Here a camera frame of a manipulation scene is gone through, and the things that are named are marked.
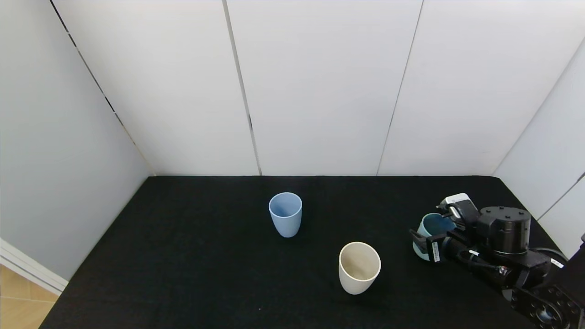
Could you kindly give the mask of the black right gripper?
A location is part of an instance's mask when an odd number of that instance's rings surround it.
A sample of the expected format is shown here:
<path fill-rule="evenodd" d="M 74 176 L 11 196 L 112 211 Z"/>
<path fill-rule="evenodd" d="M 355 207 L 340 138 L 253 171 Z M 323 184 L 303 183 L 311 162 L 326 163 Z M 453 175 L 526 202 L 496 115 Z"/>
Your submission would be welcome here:
<path fill-rule="evenodd" d="M 428 254 L 433 264 L 460 261 L 460 252 L 468 251 L 473 246 L 472 238 L 464 231 L 447 231 L 429 237 L 425 228 L 410 229 L 409 233 L 418 252 Z"/>

